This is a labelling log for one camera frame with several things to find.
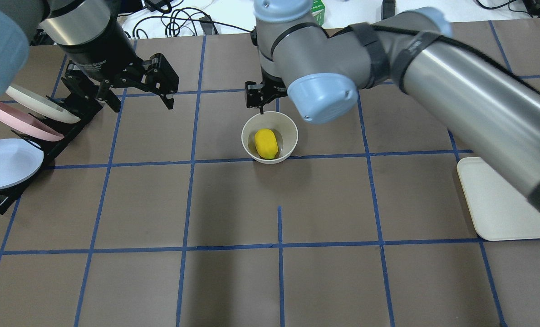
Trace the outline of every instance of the gray robot arm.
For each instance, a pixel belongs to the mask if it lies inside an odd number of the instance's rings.
[[[162,54],[138,58],[103,0],[0,0],[0,95],[25,64],[37,25],[69,55],[63,82],[72,93],[118,111],[110,89],[137,87],[173,107],[179,85],[174,69]],[[100,85],[81,82],[89,78]]]
[[[357,89],[391,77],[396,85],[471,145],[540,211],[540,93],[450,35],[441,13],[422,8],[328,37],[311,0],[255,0],[253,37],[263,81],[247,82],[248,107],[288,95],[312,124],[357,103]],[[399,31],[422,31],[407,35]]]

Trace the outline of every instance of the yellow object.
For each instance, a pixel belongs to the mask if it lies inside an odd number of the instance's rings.
[[[270,129],[261,129],[254,135],[254,142],[256,143],[256,151],[260,157],[272,160],[276,158],[278,153],[278,142],[276,142],[276,135]]]

